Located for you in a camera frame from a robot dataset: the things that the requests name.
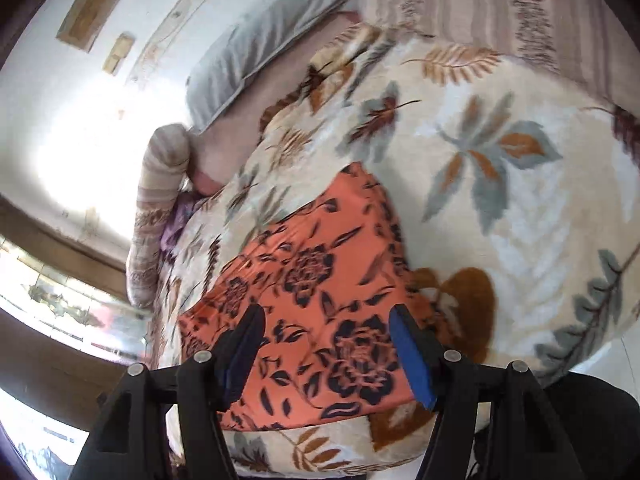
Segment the grey pillow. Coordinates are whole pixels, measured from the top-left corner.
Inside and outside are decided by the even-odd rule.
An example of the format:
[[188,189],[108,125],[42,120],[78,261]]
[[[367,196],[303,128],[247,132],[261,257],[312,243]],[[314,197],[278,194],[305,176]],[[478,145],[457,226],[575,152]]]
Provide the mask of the grey pillow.
[[266,65],[335,12],[356,0],[259,0],[207,49],[186,84],[191,122],[217,119]]

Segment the purple floral cloth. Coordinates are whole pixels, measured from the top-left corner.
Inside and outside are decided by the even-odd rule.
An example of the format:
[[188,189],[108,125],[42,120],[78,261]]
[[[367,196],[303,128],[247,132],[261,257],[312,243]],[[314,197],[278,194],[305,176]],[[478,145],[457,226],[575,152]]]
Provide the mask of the purple floral cloth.
[[168,260],[174,256],[178,240],[186,224],[198,209],[198,203],[201,198],[200,194],[193,191],[178,194],[174,208],[169,214],[160,237],[160,256],[163,260]]

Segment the striped floral beige pillow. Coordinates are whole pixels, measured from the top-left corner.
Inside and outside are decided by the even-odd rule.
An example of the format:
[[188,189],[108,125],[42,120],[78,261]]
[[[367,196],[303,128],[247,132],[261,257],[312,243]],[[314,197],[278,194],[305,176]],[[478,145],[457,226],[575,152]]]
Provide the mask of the striped floral beige pillow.
[[188,130],[180,124],[160,127],[142,158],[134,232],[126,261],[130,304],[151,309],[157,290],[160,239],[174,209],[190,160]]

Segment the orange black floral garment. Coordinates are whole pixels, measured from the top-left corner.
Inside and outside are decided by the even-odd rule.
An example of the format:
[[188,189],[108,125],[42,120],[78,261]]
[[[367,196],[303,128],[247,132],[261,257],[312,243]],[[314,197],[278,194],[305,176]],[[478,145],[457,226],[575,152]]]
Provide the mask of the orange black floral garment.
[[383,185],[350,164],[315,200],[270,224],[180,316],[182,354],[215,344],[257,304],[265,335],[227,430],[320,425],[410,401],[387,322],[403,304],[450,336],[411,284],[401,227]]

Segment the stained glass window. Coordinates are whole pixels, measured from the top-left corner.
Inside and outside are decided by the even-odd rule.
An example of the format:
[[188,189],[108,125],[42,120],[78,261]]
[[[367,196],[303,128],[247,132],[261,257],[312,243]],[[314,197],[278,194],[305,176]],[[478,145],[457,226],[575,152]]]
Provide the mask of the stained glass window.
[[118,364],[146,359],[149,315],[1,240],[1,309],[70,348]]

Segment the pink brown bed sheet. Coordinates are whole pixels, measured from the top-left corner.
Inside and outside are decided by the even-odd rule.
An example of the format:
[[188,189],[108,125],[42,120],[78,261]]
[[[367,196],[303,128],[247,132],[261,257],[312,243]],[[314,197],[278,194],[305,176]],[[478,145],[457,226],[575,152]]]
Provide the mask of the pink brown bed sheet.
[[188,176],[196,192],[212,196],[230,182],[259,143],[260,118],[265,110],[296,90],[314,52],[359,21],[355,12],[338,12],[306,32],[192,138]]

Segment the cream leaf-pattern fleece blanket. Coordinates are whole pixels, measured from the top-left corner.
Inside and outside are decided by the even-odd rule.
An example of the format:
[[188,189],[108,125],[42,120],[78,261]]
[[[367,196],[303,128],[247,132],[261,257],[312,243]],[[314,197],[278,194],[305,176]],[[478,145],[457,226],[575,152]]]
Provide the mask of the cream leaf-pattern fleece blanket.
[[[385,188],[412,286],[439,338],[473,360],[554,382],[639,317],[639,113],[488,49],[373,35],[319,51],[222,192],[202,200],[160,269],[155,366],[178,365],[178,321],[270,224],[346,166]],[[291,429],[224,430],[236,471],[354,476],[410,462],[434,426],[410,401]]]

